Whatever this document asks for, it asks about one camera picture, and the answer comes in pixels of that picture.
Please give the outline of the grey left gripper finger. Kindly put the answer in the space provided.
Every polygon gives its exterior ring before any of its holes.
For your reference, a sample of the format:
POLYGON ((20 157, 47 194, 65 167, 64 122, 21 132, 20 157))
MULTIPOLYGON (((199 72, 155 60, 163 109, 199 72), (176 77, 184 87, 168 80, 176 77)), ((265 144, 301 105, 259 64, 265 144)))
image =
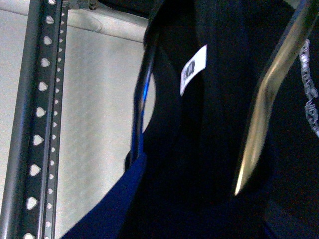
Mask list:
POLYGON ((302 0, 266 63, 256 85, 242 139, 231 195, 248 185, 265 144, 277 92, 319 14, 317 0, 302 0))

